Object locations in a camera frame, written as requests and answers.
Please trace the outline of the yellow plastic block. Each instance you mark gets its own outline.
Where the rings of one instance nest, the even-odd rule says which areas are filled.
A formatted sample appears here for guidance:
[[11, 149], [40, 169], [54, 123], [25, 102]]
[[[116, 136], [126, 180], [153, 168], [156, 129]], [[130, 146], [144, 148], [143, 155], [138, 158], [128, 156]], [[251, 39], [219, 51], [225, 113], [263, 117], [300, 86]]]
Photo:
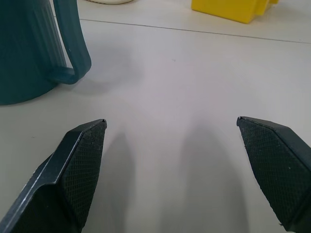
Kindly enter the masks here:
[[248, 24], [265, 14], [279, 0], [191, 0], [191, 9], [197, 12]]

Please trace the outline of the white round base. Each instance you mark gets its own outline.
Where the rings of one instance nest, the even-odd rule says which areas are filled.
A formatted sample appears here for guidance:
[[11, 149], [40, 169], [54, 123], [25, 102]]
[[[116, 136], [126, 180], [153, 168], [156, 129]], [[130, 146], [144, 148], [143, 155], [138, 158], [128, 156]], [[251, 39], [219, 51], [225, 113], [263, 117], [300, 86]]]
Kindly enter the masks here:
[[99, 4], [106, 4], [106, 5], [119, 5], [119, 4], [131, 2], [133, 0], [87, 0], [87, 1], [95, 2]]

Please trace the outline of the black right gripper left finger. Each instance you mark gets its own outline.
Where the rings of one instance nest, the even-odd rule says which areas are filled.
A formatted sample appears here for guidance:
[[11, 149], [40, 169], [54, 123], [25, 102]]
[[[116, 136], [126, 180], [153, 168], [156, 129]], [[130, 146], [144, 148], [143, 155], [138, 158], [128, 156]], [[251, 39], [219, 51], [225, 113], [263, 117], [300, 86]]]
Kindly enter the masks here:
[[0, 221], [0, 233], [81, 233], [99, 178], [106, 128], [106, 120], [98, 119], [68, 131]]

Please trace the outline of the teal ribbed plastic pitcher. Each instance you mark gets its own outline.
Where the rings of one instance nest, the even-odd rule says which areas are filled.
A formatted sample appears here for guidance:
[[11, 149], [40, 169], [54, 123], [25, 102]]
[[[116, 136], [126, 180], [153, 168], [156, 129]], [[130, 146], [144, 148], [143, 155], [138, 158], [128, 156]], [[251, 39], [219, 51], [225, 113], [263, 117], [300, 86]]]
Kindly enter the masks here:
[[77, 0], [0, 0], [0, 105], [75, 84], [90, 68]]

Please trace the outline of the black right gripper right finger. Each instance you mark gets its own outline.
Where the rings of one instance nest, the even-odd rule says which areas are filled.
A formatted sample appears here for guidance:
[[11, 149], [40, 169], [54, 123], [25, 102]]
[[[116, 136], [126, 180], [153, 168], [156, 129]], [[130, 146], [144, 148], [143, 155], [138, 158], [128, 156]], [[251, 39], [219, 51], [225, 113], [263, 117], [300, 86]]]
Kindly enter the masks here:
[[311, 233], [311, 147], [289, 127], [237, 119], [253, 174], [280, 224]]

